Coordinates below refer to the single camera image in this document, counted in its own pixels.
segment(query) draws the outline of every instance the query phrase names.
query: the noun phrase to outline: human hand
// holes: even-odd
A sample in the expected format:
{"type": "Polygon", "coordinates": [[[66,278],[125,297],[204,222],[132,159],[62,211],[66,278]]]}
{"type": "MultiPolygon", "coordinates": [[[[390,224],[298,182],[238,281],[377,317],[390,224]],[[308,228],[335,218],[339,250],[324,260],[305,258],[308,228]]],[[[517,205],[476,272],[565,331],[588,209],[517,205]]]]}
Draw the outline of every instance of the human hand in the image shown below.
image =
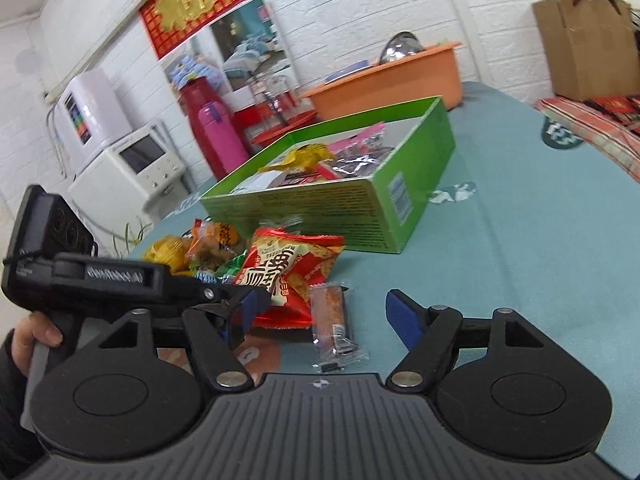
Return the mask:
{"type": "Polygon", "coordinates": [[[41,312],[33,312],[16,325],[11,342],[11,357],[23,375],[29,375],[36,341],[49,347],[60,346],[62,334],[41,312]]]}

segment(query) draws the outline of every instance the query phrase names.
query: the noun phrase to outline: barcode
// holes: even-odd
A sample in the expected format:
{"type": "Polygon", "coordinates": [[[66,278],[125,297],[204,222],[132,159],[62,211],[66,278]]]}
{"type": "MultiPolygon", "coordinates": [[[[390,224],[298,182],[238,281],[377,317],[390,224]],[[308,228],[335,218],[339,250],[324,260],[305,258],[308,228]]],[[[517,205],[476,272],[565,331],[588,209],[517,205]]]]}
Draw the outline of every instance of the barcode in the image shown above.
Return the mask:
{"type": "Polygon", "coordinates": [[[411,197],[406,188],[404,182],[404,175],[402,172],[398,173],[388,186],[389,195],[394,203],[396,209],[396,216],[400,224],[404,224],[406,219],[409,218],[414,206],[411,204],[411,197]]]}
{"type": "Polygon", "coordinates": [[[335,350],[338,354],[348,354],[353,351],[353,345],[347,339],[344,325],[332,325],[332,329],[334,330],[335,350]]]}

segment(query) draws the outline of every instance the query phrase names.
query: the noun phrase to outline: table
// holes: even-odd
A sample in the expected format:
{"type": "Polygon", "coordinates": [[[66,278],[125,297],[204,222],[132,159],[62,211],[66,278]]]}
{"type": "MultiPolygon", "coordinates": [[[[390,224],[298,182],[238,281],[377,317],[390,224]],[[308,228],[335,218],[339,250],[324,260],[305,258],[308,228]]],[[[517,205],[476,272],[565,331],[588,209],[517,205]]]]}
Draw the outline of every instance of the table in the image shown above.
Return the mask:
{"type": "MultiPolygon", "coordinates": [[[[467,317],[510,306],[592,370],[609,388],[613,415],[598,452],[628,476],[640,472],[640,187],[590,145],[554,150],[544,117],[479,83],[449,114],[456,151],[441,186],[473,181],[478,193],[431,204],[402,254],[343,253],[356,341],[370,360],[350,372],[383,378],[406,349],[385,319],[399,288],[423,306],[467,317]]],[[[197,203],[161,222],[132,254],[205,216],[197,203]]],[[[461,352],[460,362],[478,357],[461,352]]],[[[282,370],[310,372],[311,344],[282,346],[282,370]]]]}

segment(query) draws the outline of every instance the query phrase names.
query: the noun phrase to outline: metal bowl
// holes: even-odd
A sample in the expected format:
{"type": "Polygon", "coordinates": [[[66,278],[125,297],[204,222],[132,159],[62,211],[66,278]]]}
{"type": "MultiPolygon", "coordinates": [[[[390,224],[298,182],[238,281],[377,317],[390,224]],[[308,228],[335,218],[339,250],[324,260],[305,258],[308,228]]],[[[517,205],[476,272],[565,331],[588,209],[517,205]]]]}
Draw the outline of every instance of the metal bowl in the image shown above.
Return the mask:
{"type": "Polygon", "coordinates": [[[424,47],[415,35],[410,32],[400,32],[386,44],[380,55],[380,64],[397,61],[405,56],[413,56],[423,51],[424,47]]]}

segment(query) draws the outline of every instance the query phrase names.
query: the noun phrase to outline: cardboard box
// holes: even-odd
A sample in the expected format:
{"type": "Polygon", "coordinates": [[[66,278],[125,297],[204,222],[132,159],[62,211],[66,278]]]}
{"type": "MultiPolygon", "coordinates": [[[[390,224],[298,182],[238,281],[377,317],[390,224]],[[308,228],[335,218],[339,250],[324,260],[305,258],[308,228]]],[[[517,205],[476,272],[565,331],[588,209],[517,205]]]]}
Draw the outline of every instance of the cardboard box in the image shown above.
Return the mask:
{"type": "Polygon", "coordinates": [[[343,235],[348,249],[400,253],[455,147],[442,100],[430,97],[376,108],[296,130],[207,191],[202,205],[217,221],[250,236],[260,221],[302,217],[303,234],[343,235]],[[329,143],[385,122],[395,149],[371,176],[231,194],[258,168],[310,142],[329,143]]]}
{"type": "Polygon", "coordinates": [[[640,92],[631,9],[617,3],[622,16],[607,0],[533,4],[555,94],[584,101],[640,92]]]}

